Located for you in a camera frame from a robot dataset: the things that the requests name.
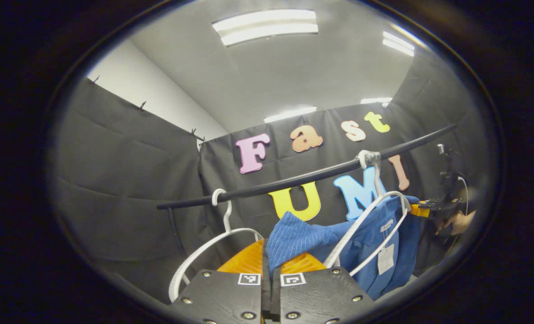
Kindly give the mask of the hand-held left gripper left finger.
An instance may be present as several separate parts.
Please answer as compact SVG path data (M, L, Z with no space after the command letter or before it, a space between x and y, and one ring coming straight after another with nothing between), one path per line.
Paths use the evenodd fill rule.
M173 312L191 324L263 324L271 281L261 239L218 270L201 269L180 289Z

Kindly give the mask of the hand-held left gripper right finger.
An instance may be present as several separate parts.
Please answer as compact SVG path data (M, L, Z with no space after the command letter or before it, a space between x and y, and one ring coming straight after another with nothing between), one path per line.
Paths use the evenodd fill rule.
M326 267L308 254L274 271L276 324L349 324L372 306L374 300L347 269Z

